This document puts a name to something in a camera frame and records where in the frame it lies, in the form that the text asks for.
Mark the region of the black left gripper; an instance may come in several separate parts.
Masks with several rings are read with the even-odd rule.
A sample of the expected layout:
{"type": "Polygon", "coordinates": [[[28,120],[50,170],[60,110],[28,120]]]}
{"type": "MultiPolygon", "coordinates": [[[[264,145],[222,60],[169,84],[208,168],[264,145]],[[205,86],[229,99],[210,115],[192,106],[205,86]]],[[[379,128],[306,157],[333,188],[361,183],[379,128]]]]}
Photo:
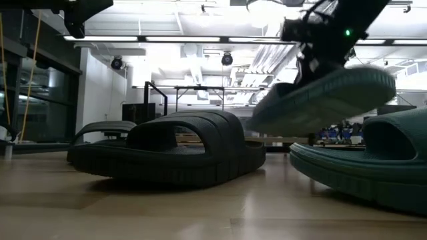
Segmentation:
{"type": "Polygon", "coordinates": [[[64,24],[69,34],[85,37],[84,21],[113,6],[113,0],[65,0],[64,24]]]}

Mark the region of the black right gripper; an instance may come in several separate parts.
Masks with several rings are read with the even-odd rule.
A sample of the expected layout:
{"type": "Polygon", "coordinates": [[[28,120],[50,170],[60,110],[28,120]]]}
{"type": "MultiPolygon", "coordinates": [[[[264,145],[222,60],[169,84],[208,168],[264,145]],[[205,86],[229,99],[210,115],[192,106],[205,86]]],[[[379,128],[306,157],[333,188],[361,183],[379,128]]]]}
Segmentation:
{"type": "Polygon", "coordinates": [[[298,44],[294,85],[306,85],[330,72],[330,66],[343,66],[354,46],[354,18],[323,16],[318,21],[286,19],[282,41],[298,44]]]}

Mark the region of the green rubber slide sandal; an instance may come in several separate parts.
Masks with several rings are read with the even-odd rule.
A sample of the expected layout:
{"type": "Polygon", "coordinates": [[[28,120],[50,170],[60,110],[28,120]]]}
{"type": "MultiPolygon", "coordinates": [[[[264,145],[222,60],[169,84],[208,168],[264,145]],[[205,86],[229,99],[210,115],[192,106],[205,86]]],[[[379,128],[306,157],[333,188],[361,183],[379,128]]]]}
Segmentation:
{"type": "Polygon", "coordinates": [[[395,94],[395,77],[367,66],[337,70],[300,88],[276,83],[254,107],[246,127],[273,136],[305,137],[381,107],[395,94]]]}
{"type": "Polygon", "coordinates": [[[368,118],[362,136],[362,151],[294,143],[290,163],[341,193],[427,216],[427,106],[368,118]]]}

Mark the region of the black rubber slide sandal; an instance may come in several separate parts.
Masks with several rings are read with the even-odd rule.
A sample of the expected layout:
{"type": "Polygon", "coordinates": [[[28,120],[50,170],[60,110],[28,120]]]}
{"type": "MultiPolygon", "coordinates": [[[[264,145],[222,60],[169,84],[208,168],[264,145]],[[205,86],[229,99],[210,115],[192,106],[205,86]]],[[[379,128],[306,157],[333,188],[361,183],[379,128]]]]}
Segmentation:
{"type": "Polygon", "coordinates": [[[73,163],[71,150],[76,145],[89,144],[89,142],[85,142],[83,140],[83,136],[86,133],[101,132],[107,137],[115,137],[115,139],[103,139],[96,141],[95,144],[124,147],[126,137],[122,137],[121,135],[128,134],[136,126],[137,124],[131,121],[100,121],[87,124],[79,132],[77,132],[71,140],[67,152],[67,162],[70,164],[73,163]]]}
{"type": "Polygon", "coordinates": [[[211,187],[260,168],[264,143],[247,141],[240,120],[221,110],[179,111],[134,127],[124,147],[95,144],[83,136],[71,154],[75,170],[116,179],[183,187],[211,187]]]}

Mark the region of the black metal wood shelf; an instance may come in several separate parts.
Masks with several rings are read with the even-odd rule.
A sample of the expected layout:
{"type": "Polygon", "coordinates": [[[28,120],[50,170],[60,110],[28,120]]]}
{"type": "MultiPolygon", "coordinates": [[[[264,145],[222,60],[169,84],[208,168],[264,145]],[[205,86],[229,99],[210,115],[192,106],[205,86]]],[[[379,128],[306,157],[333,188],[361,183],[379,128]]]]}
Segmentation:
{"type": "MultiPolygon", "coordinates": [[[[225,107],[236,107],[238,108],[250,108],[252,105],[225,105],[225,92],[226,90],[231,90],[229,87],[212,87],[212,86],[156,86],[152,82],[146,81],[143,87],[138,87],[138,89],[143,89],[143,103],[146,104],[146,109],[149,109],[149,104],[154,103],[163,107],[163,115],[166,116],[169,114],[169,108],[174,106],[175,112],[178,112],[179,106],[182,107],[201,107],[202,109],[209,109],[220,107],[222,111],[225,107]],[[175,91],[175,101],[169,103],[168,96],[163,92],[163,90],[174,90],[175,91]],[[187,93],[187,91],[213,91],[220,99],[220,104],[201,104],[201,103],[178,103],[179,99],[187,93]]],[[[267,135],[248,135],[245,136],[247,141],[256,141],[265,144],[271,144],[270,151],[279,152],[279,145],[272,145],[273,143],[281,143],[283,152],[286,151],[286,148],[293,143],[302,143],[313,145],[315,143],[315,135],[309,134],[307,137],[268,137],[267,135]]]]}

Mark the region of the ceiling light strip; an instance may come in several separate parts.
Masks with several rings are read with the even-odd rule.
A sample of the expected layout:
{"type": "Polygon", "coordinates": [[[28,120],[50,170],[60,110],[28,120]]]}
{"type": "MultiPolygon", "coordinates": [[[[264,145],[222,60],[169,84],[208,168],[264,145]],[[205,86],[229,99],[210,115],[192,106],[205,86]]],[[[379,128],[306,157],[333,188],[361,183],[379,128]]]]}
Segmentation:
{"type": "MultiPolygon", "coordinates": [[[[266,44],[293,45],[292,41],[282,41],[277,37],[196,37],[196,36],[113,36],[92,35],[82,39],[64,36],[64,40],[72,42],[101,43],[223,43],[223,44],[266,44]]],[[[427,46],[427,39],[367,39],[359,40],[356,45],[383,46],[427,46]]]]}

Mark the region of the black computer monitor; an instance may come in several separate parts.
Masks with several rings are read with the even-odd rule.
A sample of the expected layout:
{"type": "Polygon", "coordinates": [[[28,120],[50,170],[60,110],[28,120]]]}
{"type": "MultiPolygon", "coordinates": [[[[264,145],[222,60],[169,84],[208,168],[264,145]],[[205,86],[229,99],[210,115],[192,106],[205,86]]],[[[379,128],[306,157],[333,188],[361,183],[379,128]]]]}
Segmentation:
{"type": "Polygon", "coordinates": [[[155,119],[154,103],[136,103],[122,105],[122,120],[139,125],[155,119]]]}
{"type": "Polygon", "coordinates": [[[389,113],[407,111],[407,110],[412,110],[416,108],[417,106],[413,106],[413,105],[384,105],[377,108],[377,115],[385,115],[389,113]]]}

